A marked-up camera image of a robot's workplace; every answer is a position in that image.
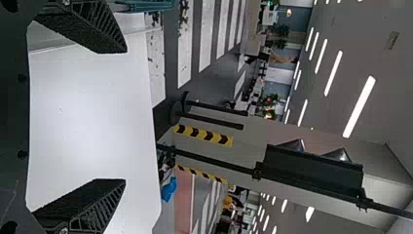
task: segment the bolt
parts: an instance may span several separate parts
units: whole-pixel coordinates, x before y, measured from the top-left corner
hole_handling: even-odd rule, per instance
[[[18,152],[18,158],[19,159],[23,160],[23,159],[26,159],[27,157],[28,157],[28,152],[27,151],[20,150]]]
[[[69,233],[69,229],[67,229],[67,227],[62,228],[58,234],[68,234]]]
[[[24,82],[26,82],[28,80],[28,77],[26,76],[26,75],[23,75],[23,74],[19,74],[18,75],[18,81],[20,82],[20,83],[24,83]]]

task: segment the white panel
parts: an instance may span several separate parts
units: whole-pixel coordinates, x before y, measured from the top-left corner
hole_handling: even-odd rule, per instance
[[[210,65],[214,8],[215,0],[203,0],[203,17],[201,22],[200,45],[200,72]]]
[[[241,68],[243,68],[244,64],[245,64],[245,55],[240,55],[238,59],[238,71],[240,71]]]
[[[283,6],[312,8],[314,0],[281,0]]]
[[[239,30],[238,30],[237,45],[241,43],[241,39],[243,38],[244,16],[245,16],[245,1],[246,0],[241,0],[240,27],[239,27]]]
[[[206,197],[206,202],[203,206],[203,217],[201,222],[201,233],[206,233],[207,231],[207,205],[209,203],[209,194]]]
[[[151,233],[161,198],[146,36],[126,41],[126,54],[97,55],[74,45],[29,55],[31,211],[94,178],[124,178],[105,233]]]
[[[145,15],[145,24],[154,24],[155,27],[157,27],[161,26],[161,21],[153,21],[152,16]],[[146,46],[148,48],[152,107],[155,107],[167,98],[167,91],[165,87],[164,31],[156,30],[147,32]]]
[[[194,227],[194,230],[192,231],[192,234],[198,234],[198,220],[197,220],[197,223],[195,223],[195,227]]]
[[[188,3],[188,10],[184,10],[183,17],[188,19],[179,28],[178,38],[178,89],[191,80],[192,65],[192,25],[194,19],[194,0],[179,1],[179,4]]]
[[[210,198],[210,202],[209,202],[209,217],[208,217],[208,222],[210,222],[210,219],[212,218],[212,214],[213,214],[213,205],[214,205],[214,201],[215,201],[215,192],[216,192],[216,181],[213,182],[212,184],[212,192],[211,192],[211,198]]]
[[[230,42],[228,44],[228,51],[234,48],[235,44],[235,33],[237,31],[237,21],[238,21],[238,9],[240,7],[240,0],[234,0],[232,18],[231,18],[231,28],[230,28]]]
[[[278,83],[282,83],[286,85],[291,85],[293,76],[294,76],[293,70],[268,67],[265,80],[272,81],[272,82],[278,82]]]
[[[219,16],[218,45],[216,47],[216,58],[219,59],[225,54],[225,40],[227,37],[228,12],[230,1],[221,1],[221,13]]]
[[[240,79],[235,85],[234,98],[237,97],[237,94],[240,92],[241,88],[243,87],[244,81],[245,81],[245,71],[243,72],[243,75],[241,75]]]

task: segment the screw hole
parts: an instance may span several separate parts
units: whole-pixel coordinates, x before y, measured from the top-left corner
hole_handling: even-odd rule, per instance
[[[19,11],[18,0],[0,0],[3,7],[10,13],[16,13]]]
[[[0,228],[0,234],[15,234],[18,226],[16,222],[8,221]]]
[[[25,158],[27,158],[27,157],[28,157],[28,152],[27,152],[27,151],[20,150],[20,151],[18,152],[18,158],[19,158],[19,159],[23,160],[23,159],[25,159]]]

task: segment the wall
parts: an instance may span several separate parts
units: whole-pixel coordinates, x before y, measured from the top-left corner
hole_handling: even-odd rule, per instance
[[[264,96],[278,94],[279,98],[286,99],[288,97],[290,87],[290,85],[266,81],[264,86]]]
[[[279,50],[276,48],[273,48],[272,53],[274,55],[281,55],[286,58],[296,58],[300,56],[301,50],[294,50],[294,49],[288,49],[284,48],[283,50]],[[275,68],[280,68],[280,69],[287,69],[287,70],[295,70],[295,66],[297,64],[295,63],[286,63],[286,64],[281,64],[281,63],[272,63],[270,62],[271,67]]]
[[[134,24],[143,25],[143,15],[136,16]],[[126,41],[126,54],[97,55],[74,45],[29,55],[31,211],[94,178],[124,178],[105,233],[151,232],[161,197],[146,36]]]
[[[315,154],[323,154],[339,147],[345,147],[355,163],[364,165],[365,177],[363,187],[367,195],[379,203],[397,208],[404,208],[411,201],[413,190],[412,181],[408,173],[398,163],[389,149],[380,144],[343,139],[340,136],[312,132],[308,129],[297,128],[291,125],[277,124],[257,117],[240,117],[225,115],[220,112],[193,108],[194,113],[215,117],[236,123],[243,123],[244,130],[237,131],[225,127],[182,119],[181,124],[192,125],[213,132],[233,136],[234,146],[226,148],[208,142],[173,136],[174,144],[181,149],[200,153],[210,158],[232,162],[247,168],[254,168],[255,162],[264,159],[266,143],[279,144],[301,137],[304,139],[307,150]],[[320,211],[338,215],[382,230],[390,228],[394,218],[387,214],[369,211],[360,213],[355,206],[331,199],[319,194],[297,189],[295,187],[271,182],[267,179],[251,180],[250,175],[236,173],[227,169],[200,163],[187,158],[178,157],[180,164],[187,165],[201,171],[223,176],[231,182],[258,192],[288,198],[303,206],[318,207]]]
[[[278,82],[285,85],[292,84],[293,70],[279,69],[275,67],[268,67],[265,80],[271,82]]]
[[[306,32],[313,9],[285,5],[280,6],[280,10],[286,9],[291,9],[292,15],[287,18],[286,13],[279,13],[278,25],[287,24],[290,31]]]
[[[413,212],[413,202],[406,208],[407,211]],[[410,234],[413,231],[413,221],[398,218],[387,234]]]
[[[294,7],[312,8],[314,0],[281,0],[281,5]]]

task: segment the black metal beam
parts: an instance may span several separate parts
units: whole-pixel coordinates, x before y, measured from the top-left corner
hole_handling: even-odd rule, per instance
[[[248,112],[246,112],[246,111],[228,109],[228,108],[224,108],[224,107],[221,107],[221,106],[206,104],[206,103],[202,103],[202,102],[195,102],[195,101],[192,101],[192,100],[187,100],[185,102],[185,104],[192,105],[192,106],[197,106],[197,107],[200,107],[200,108],[215,110],[215,111],[219,111],[219,112],[224,112],[224,113],[228,113],[228,114],[241,115],[241,116],[245,116],[245,117],[248,116]]]
[[[207,122],[207,123],[214,124],[214,125],[224,126],[224,127],[231,128],[231,129],[236,129],[236,130],[244,129],[244,125],[242,124],[232,123],[232,122],[228,122],[224,120],[212,119],[212,118],[208,118],[208,117],[201,116],[201,115],[184,113],[182,111],[176,111],[175,115],[179,117],[183,117],[183,118]]]

